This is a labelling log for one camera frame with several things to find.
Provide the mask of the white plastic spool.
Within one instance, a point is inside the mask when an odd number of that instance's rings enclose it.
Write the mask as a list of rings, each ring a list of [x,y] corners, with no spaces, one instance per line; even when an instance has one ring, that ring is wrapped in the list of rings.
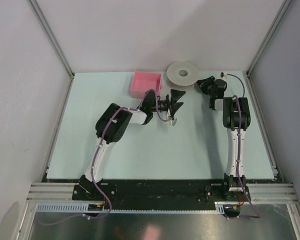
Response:
[[[175,62],[166,71],[167,78],[175,85],[188,87],[196,83],[199,79],[197,67],[187,61]]]

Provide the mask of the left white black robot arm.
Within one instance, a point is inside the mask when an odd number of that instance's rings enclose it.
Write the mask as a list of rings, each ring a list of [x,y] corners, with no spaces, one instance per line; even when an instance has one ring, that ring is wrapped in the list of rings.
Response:
[[[88,199],[95,200],[100,196],[102,190],[97,183],[103,179],[106,160],[114,145],[123,137],[128,125],[147,125],[156,113],[161,121],[174,126],[177,122],[175,114],[184,104],[179,99],[185,94],[185,91],[171,89],[165,99],[161,100],[157,92],[150,89],[136,108],[115,103],[109,105],[95,124],[95,152],[89,167],[80,177],[79,186]]]

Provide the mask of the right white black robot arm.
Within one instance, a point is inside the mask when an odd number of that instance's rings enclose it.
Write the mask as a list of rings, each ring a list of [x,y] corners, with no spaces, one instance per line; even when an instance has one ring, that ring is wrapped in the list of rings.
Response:
[[[209,96],[209,108],[222,111],[222,124],[228,136],[228,161],[221,185],[206,186],[208,201],[246,200],[246,177],[244,173],[244,140],[251,124],[251,114],[246,97],[225,96],[228,84],[225,78],[211,76],[196,82],[200,91]]]

